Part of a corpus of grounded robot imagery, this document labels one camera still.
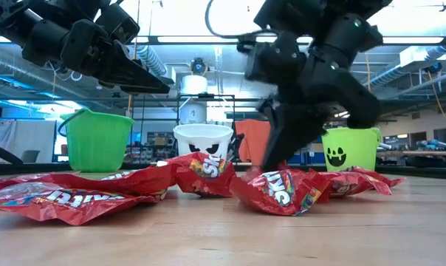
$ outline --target trick-or-treat bucket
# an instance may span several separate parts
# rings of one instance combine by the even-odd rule
[[[200,151],[226,159],[232,136],[233,130],[228,126],[188,124],[174,128],[179,155]]]
[[[352,166],[374,170],[377,147],[382,139],[378,128],[328,129],[321,139],[328,171],[346,170]]]
[[[59,134],[67,137],[67,153],[76,171],[110,173],[123,164],[126,142],[134,121],[129,117],[81,109],[61,115]],[[66,127],[66,135],[61,133]]]

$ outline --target red candy bag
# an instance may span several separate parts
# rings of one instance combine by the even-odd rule
[[[230,182],[236,176],[231,162],[201,152],[167,160],[175,169],[175,182],[183,192],[200,196],[231,197]]]
[[[318,174],[330,181],[329,187],[322,196],[322,201],[326,201],[327,197],[344,197],[359,194],[373,188],[381,194],[392,195],[391,189],[387,184],[367,174],[347,171],[321,172]]]
[[[130,208],[139,202],[157,202],[153,196],[133,197],[83,189],[50,190],[50,184],[44,184],[44,190],[36,188],[37,194],[24,195],[32,183],[16,185],[16,192],[9,194],[0,191],[0,211],[10,211],[38,221],[61,219],[70,225],[82,225],[95,217],[111,214]]]
[[[142,170],[124,171],[101,180],[90,180],[77,174],[31,174],[9,179],[0,179],[0,189],[10,185],[43,182],[53,183],[62,188],[80,188],[134,196],[164,194],[171,184],[171,166],[148,167]]]
[[[23,197],[39,195],[44,192],[54,191],[58,189],[62,189],[62,187],[52,183],[21,183],[0,189],[0,200],[16,200]]]
[[[268,173],[258,170],[231,182],[231,192],[259,211],[277,215],[299,215],[307,211],[325,191],[329,181],[316,172],[286,169]]]
[[[361,168],[359,166],[353,166],[351,168],[349,168],[347,171],[353,171],[356,173],[361,173],[361,174],[367,174],[370,177],[373,177],[381,182],[384,182],[385,184],[388,185],[389,188],[392,188],[396,185],[399,185],[400,183],[406,181],[406,178],[399,178],[399,179],[394,179],[394,180],[390,180],[387,177],[377,173],[376,171],[372,171],[372,170],[366,170],[364,168]]]

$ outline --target wooden table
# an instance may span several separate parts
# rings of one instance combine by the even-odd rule
[[[446,265],[446,180],[409,177],[393,192],[316,204],[298,217],[177,190],[82,227],[0,212],[0,266]]]

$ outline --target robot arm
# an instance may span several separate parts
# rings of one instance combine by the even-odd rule
[[[324,134],[323,125],[342,106],[348,127],[374,126],[380,102],[349,72],[358,52],[382,45],[382,35],[366,19],[392,0],[266,0],[254,22],[278,32],[274,43],[239,36],[248,55],[245,78],[278,86],[259,108],[271,124],[263,169],[277,168],[295,151]],[[297,38],[313,37],[308,53]]]
[[[20,45],[24,59],[40,67],[58,62],[125,92],[168,93],[168,86],[128,57],[125,45],[139,31],[110,0],[0,0],[0,35]]]

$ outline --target green bucket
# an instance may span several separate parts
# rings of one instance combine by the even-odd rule
[[[377,147],[381,141],[378,128],[328,129],[321,137],[328,171],[345,170],[352,166],[374,170]]]
[[[81,109],[61,115],[66,126],[69,163],[76,171],[110,173],[123,164],[126,142],[134,121],[120,115],[109,115]]]

